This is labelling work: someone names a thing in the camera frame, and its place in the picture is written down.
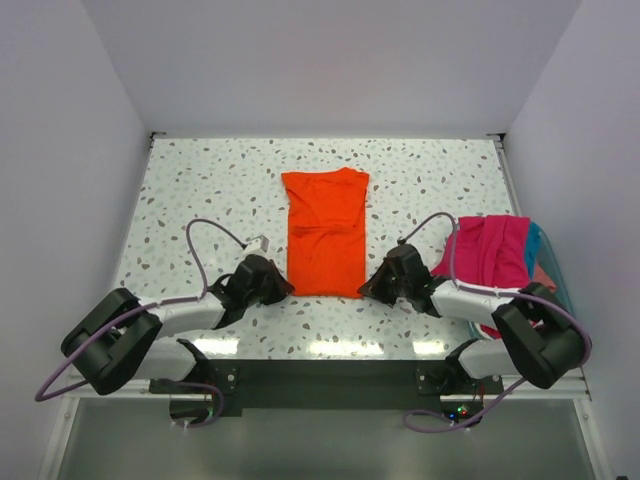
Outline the orange t shirt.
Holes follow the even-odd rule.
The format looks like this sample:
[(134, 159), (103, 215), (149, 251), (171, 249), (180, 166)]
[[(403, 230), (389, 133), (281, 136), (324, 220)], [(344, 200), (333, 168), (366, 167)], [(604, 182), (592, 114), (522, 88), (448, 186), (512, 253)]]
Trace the orange t shirt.
[(296, 296), (357, 299), (366, 277), (369, 174), (285, 172), (287, 277)]

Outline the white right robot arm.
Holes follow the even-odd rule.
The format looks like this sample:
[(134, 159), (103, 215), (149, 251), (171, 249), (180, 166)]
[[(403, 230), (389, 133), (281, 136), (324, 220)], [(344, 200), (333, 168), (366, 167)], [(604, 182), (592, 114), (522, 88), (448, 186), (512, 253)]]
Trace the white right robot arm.
[(591, 354), (589, 335), (544, 285), (500, 290), (434, 275), (409, 244), (391, 249), (359, 293), (388, 306), (403, 298), (418, 313), (496, 329), (498, 339), (472, 338), (447, 355), (445, 379), (459, 393), (481, 379), (516, 374), (549, 389)]

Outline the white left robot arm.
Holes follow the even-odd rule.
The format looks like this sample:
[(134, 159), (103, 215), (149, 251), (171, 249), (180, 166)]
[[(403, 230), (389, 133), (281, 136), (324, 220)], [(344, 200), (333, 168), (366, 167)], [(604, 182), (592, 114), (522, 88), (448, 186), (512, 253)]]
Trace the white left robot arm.
[(219, 277), (205, 295), (149, 300), (117, 288), (64, 338), (63, 355), (99, 395), (133, 379), (169, 379), (185, 392), (207, 380), (203, 356), (181, 336), (226, 328), (255, 304), (272, 305), (294, 292), (276, 264), (256, 254)]

